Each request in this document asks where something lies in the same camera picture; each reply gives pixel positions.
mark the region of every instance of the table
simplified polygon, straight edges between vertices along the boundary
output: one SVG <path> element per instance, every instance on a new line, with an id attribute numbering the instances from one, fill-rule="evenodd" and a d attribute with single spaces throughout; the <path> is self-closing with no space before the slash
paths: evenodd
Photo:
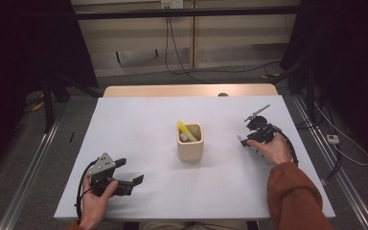
<path id="1" fill-rule="evenodd" d="M 243 148 L 236 138 L 236 134 L 249 133 L 243 120 L 266 104 L 271 107 L 262 115 L 289 137 L 298 154 L 300 169 L 323 197 L 325 216 L 334 217 L 283 98 L 273 93 L 273 89 L 272 85 L 254 84 L 106 89 L 105 98 L 98 101 L 55 218 L 77 217 L 74 203 L 83 169 L 107 151 L 113 160 L 127 159 L 126 165 L 116 170 L 116 179 L 131 180 L 142 173 L 145 179 L 131 196 L 109 200 L 106 219 L 268 219 L 265 184 L 271 166 L 259 153 Z M 181 97 L 171 97 L 174 92 Z M 216 97 L 222 92 L 230 97 Z M 178 159 L 177 120 L 202 124 L 205 143 L 199 162 L 190 164 Z"/>

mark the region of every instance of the cup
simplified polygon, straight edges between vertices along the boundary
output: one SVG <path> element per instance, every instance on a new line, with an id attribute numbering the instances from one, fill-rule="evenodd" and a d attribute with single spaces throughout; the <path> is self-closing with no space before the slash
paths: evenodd
<path id="1" fill-rule="evenodd" d="M 178 157 L 184 162 L 198 161 L 202 157 L 202 150 L 204 147 L 204 134 L 201 124 L 187 124 L 187 129 L 198 140 L 197 142 L 182 142 L 180 140 L 181 130 L 177 129 L 177 148 Z"/>

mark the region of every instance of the right hand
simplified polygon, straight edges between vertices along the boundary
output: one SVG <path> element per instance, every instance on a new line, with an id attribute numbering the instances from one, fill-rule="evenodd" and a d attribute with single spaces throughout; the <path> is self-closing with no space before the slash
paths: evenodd
<path id="1" fill-rule="evenodd" d="M 287 141 L 279 133 L 276 133 L 273 140 L 267 144 L 262 144 L 254 140 L 248 140 L 247 144 L 261 151 L 264 158 L 274 166 L 291 161 L 291 153 Z"/>
<path id="2" fill-rule="evenodd" d="M 96 196 L 92 192 L 88 173 L 85 175 L 82 190 L 88 191 L 82 196 L 82 218 L 80 228 L 98 229 L 104 219 L 107 202 L 113 196 L 118 187 L 118 181 L 114 180 L 106 187 L 103 195 Z"/>

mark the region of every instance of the wire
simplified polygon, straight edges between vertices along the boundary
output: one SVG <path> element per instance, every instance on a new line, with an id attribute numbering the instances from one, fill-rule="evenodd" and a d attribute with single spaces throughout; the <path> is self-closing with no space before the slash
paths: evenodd
<path id="1" fill-rule="evenodd" d="M 325 116 L 325 114 L 321 111 L 321 110 L 319 110 L 319 112 L 322 114 L 322 116 L 324 117 L 324 119 L 337 131 L 337 132 L 339 132 L 340 134 L 342 134 L 343 136 L 345 136 L 346 138 L 348 138 L 348 140 L 349 141 L 351 141 L 352 143 L 354 143 L 359 149 L 361 149 L 365 154 L 366 154 L 366 156 L 367 156 L 367 158 L 368 158 L 368 153 L 367 153 L 367 151 L 365 150 L 365 149 L 363 149 L 359 144 L 357 144 L 354 140 L 352 140 L 351 138 L 349 138 L 345 133 L 343 133 L 341 130 L 339 130 L 336 126 L 334 126 L 334 124 L 332 124 L 331 122 L 330 122 L 330 120 L 328 120 L 328 118 Z"/>
<path id="2" fill-rule="evenodd" d="M 310 128 L 314 128 L 314 127 L 318 127 L 320 126 L 323 122 L 324 122 L 324 119 L 322 118 L 322 116 L 320 116 L 320 121 L 315 123 L 315 124 L 310 124 L 310 126 L 301 126 L 303 124 L 308 124 L 310 120 L 305 120 L 304 122 L 300 122 L 300 123 L 297 123 L 295 124 L 295 127 L 299 130 L 302 130 L 302 129 L 310 129 Z"/>
<path id="3" fill-rule="evenodd" d="M 181 65 L 181 68 L 183 69 L 184 72 L 180 72 L 180 73 L 177 73 L 177 72 L 173 72 L 170 68 L 169 68 L 169 65 L 167 63 L 167 50 L 169 48 L 169 32 L 168 32 L 168 29 L 169 29 L 169 25 L 167 26 L 167 44 L 166 44 L 166 52 L 165 52 L 165 63 L 166 63 L 166 67 L 168 69 L 168 71 L 172 74 L 175 74 L 175 75 L 189 75 L 189 74 L 192 74 L 192 73 L 202 73 L 202 72 L 210 72 L 210 73 L 231 73 L 231 74 L 238 74 L 238 73 L 244 73 L 244 72 L 250 72 L 250 71 L 254 71 L 254 70 L 258 70 L 258 69 L 261 69 L 261 68 L 266 68 L 267 65 L 270 65 L 270 64 L 274 64 L 274 63 L 280 63 L 279 60 L 275 60 L 275 61 L 270 61 L 268 63 L 265 63 L 261 66 L 258 66 L 258 67 L 254 67 L 254 68 L 249 68 L 249 69 L 244 69 L 244 70 L 186 70 L 181 62 L 181 58 L 178 54 L 178 51 L 177 51 L 177 46 L 175 44 L 175 38 L 174 38 L 174 34 L 173 34 L 173 26 L 172 26 L 172 22 L 171 22 L 171 19 L 168 17 L 166 18 L 167 19 L 167 23 L 169 24 L 170 22 L 170 28 L 171 28 L 171 34 L 172 34 L 172 41 L 173 41 L 173 44 L 174 44 L 174 49 L 175 49 L 175 53 L 178 57 L 178 60 L 180 62 L 180 65 Z M 202 81 L 202 80 L 198 80 L 198 79 L 195 79 L 194 77 L 192 76 L 189 76 L 191 79 L 193 80 L 196 80 L 196 81 Z"/>
<path id="4" fill-rule="evenodd" d="M 280 135 L 282 135 L 286 139 L 287 145 L 289 147 L 289 151 L 291 152 L 292 162 L 294 162 L 294 164 L 297 165 L 297 167 L 298 167 L 299 161 L 297 159 L 297 154 L 295 153 L 295 149 L 294 149 L 294 146 L 292 145 L 291 141 L 288 139 L 288 137 L 283 133 L 283 131 L 281 129 L 279 129 L 276 126 L 273 126 L 273 127 L 274 127 L 274 129 L 276 130 L 277 133 L 279 133 Z"/>
<path id="5" fill-rule="evenodd" d="M 333 114 L 331 113 L 331 110 L 324 104 L 324 106 L 325 106 L 325 108 L 327 109 L 327 111 L 328 111 L 328 114 L 330 115 L 330 119 L 331 119 L 331 123 L 334 125 L 334 117 L 333 117 Z M 327 124 L 327 128 L 328 128 L 328 131 L 330 132 L 330 133 L 332 133 L 331 132 L 331 128 L 330 128 L 330 126 L 329 126 L 329 124 L 328 123 L 326 123 Z M 336 129 L 335 128 L 333 128 L 333 133 L 334 134 L 337 134 L 337 131 L 336 131 Z"/>
<path id="6" fill-rule="evenodd" d="M 83 197 L 86 193 L 88 193 L 89 191 L 91 191 L 92 190 L 92 188 L 89 188 L 89 189 L 87 189 L 85 192 L 83 192 L 82 194 L 81 194 L 81 197 Z"/>
<path id="7" fill-rule="evenodd" d="M 337 147 L 336 147 L 336 145 L 335 144 L 333 144 L 333 146 L 335 147 L 335 149 L 339 152 L 339 153 L 341 153 L 343 156 L 345 156 L 346 158 L 348 158 L 349 160 L 351 160 L 351 161 L 353 161 L 353 162 L 355 162 L 355 163 L 357 163 L 358 165 L 361 165 L 361 166 L 367 166 L 368 165 L 368 162 L 367 163 L 361 163 L 361 162 L 358 162 L 358 161 L 356 161 L 356 160 L 354 160 L 354 159 L 352 159 L 351 157 L 349 157 L 347 154 L 345 154 L 345 153 L 343 153 L 341 150 L 339 150 Z"/>
<path id="8" fill-rule="evenodd" d="M 333 166 L 333 170 L 330 172 L 330 174 L 327 176 L 326 181 L 328 182 L 339 170 L 342 166 L 342 154 L 339 152 L 338 146 L 335 146 L 337 152 L 336 152 L 336 163 Z"/>
<path id="9" fill-rule="evenodd" d="M 193 76 L 190 75 L 190 73 L 187 72 L 187 70 L 184 68 L 183 66 L 183 63 L 181 62 L 181 58 L 180 58 L 180 55 L 178 54 L 178 51 L 177 51 L 177 46 L 175 44 L 175 39 L 174 39 L 174 34 L 173 34 L 173 26 L 172 26 L 172 20 L 167 17 L 166 18 L 166 22 L 167 22 L 167 44 L 166 44 L 166 55 L 165 55 L 165 61 L 166 61 L 166 67 L 167 69 L 169 70 L 170 73 L 172 73 L 172 71 L 170 70 L 169 68 L 169 65 L 167 64 L 167 50 L 169 49 L 169 23 L 170 23 L 170 31 L 172 33 L 172 42 L 174 43 L 174 49 L 175 49 L 175 53 L 177 54 L 177 57 L 178 57 L 178 61 L 180 62 L 180 66 L 182 68 L 182 70 L 184 71 L 184 73 L 192 80 L 195 80 L 195 81 L 200 81 L 200 82 L 203 82 L 203 83 L 207 83 L 207 84 L 210 84 L 210 82 L 207 82 L 205 80 L 199 80 L 199 79 L 196 79 L 194 78 Z"/>
<path id="10" fill-rule="evenodd" d="M 85 170 L 83 171 L 82 173 L 82 176 L 81 176 L 81 179 L 80 179 L 80 185 L 79 185 L 79 189 L 77 191 L 77 201 L 76 201 L 76 204 L 74 206 L 76 206 L 76 209 L 77 209 L 77 216 L 79 217 L 79 219 L 81 219 L 81 215 L 82 215 L 82 210 L 81 210 L 81 199 L 82 199 L 82 196 L 88 192 L 89 190 L 83 192 L 83 194 L 81 195 L 81 188 L 82 188 L 82 183 L 83 183 L 83 180 L 85 179 L 85 175 L 86 175 L 86 172 L 88 172 L 88 170 L 93 166 L 95 165 L 95 163 L 97 163 L 98 159 L 95 160 L 95 161 L 92 161 L 91 163 L 89 163 L 89 165 L 85 168 Z"/>
<path id="11" fill-rule="evenodd" d="M 286 6 L 286 0 L 283 0 L 283 6 L 285 7 Z M 283 14 L 284 18 L 285 18 L 285 23 L 286 23 L 286 28 L 287 28 L 287 33 L 288 33 L 288 39 L 290 37 L 290 32 L 289 32 L 289 28 L 288 28 L 288 23 L 287 23 L 287 18 L 286 18 L 286 15 Z"/>

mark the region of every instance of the orange sleeve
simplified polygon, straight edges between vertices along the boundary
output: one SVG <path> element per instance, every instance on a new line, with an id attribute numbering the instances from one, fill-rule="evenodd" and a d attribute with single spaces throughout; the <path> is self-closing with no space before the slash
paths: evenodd
<path id="1" fill-rule="evenodd" d="M 322 213 L 321 194 L 292 162 L 271 170 L 267 204 L 275 229 L 332 229 Z"/>
<path id="2" fill-rule="evenodd" d="M 83 229 L 80 228 L 78 221 L 74 221 L 73 224 L 68 226 L 65 230 L 83 230 Z"/>

